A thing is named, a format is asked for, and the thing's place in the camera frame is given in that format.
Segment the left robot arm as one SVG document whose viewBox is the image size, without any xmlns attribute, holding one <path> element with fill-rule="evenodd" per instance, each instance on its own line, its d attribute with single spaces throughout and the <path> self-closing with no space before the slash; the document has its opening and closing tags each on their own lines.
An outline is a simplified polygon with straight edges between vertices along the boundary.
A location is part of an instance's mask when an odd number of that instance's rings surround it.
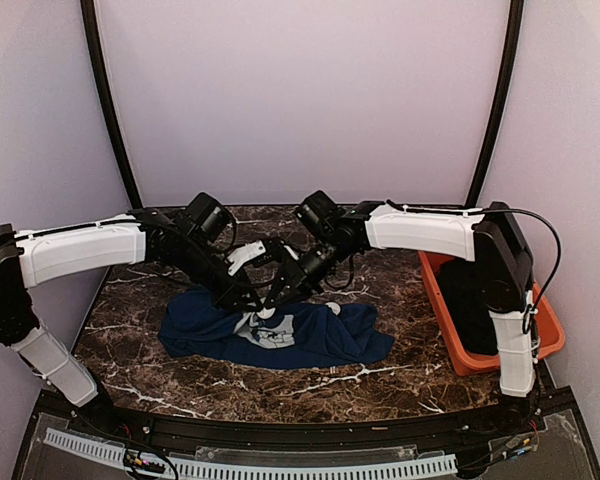
<svg viewBox="0 0 600 480">
<path fill-rule="evenodd" d="M 0 346 L 14 351 L 55 388 L 100 436 L 121 427 L 105 387 L 50 329 L 34 305 L 33 291 L 115 266 L 161 263 L 211 291 L 225 309 L 263 308 L 261 284 L 243 269 L 266 247 L 217 246 L 234 215 L 201 193 L 184 208 L 141 208 L 54 228 L 18 230 L 0 225 Z"/>
</svg>

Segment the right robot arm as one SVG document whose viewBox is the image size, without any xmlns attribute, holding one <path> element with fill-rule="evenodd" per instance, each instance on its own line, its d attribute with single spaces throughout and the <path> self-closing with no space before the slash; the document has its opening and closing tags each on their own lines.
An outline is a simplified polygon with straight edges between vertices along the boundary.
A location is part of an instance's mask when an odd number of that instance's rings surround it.
<svg viewBox="0 0 600 480">
<path fill-rule="evenodd" d="M 490 424 L 510 434 L 529 416 L 523 397 L 535 383 L 535 317 L 545 294 L 534 288 L 533 254 L 516 221 L 521 213 L 503 202 L 465 210 L 390 200 L 344 208 L 317 191 L 294 211 L 316 244 L 299 255 L 282 252 L 264 304 L 310 297 L 338 263 L 371 249 L 449 256 L 438 283 L 462 339 L 484 343 L 499 358 L 500 391 L 508 397 L 491 410 Z"/>
</svg>

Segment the round gold white brooch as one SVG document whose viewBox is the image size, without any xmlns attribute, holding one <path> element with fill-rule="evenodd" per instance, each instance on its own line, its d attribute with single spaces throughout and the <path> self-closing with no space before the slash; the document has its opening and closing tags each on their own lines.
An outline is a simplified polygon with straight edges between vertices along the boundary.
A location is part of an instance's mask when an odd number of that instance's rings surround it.
<svg viewBox="0 0 600 480">
<path fill-rule="evenodd" d="M 327 302 L 326 306 L 334 315 L 339 315 L 341 313 L 341 306 L 335 302 Z"/>
</svg>

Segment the blue printed t-shirt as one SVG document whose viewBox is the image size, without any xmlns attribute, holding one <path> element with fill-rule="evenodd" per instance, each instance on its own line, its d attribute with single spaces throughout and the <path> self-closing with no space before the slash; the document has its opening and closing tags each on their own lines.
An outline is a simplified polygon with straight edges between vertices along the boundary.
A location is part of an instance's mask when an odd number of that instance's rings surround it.
<svg viewBox="0 0 600 480">
<path fill-rule="evenodd" d="M 199 355 L 273 370 L 372 364 L 386 359 L 394 337 L 376 330 L 377 309 L 339 304 L 293 303 L 269 320 L 256 313 L 212 305 L 211 293 L 194 287 L 173 297 L 158 338 L 173 358 Z"/>
</svg>

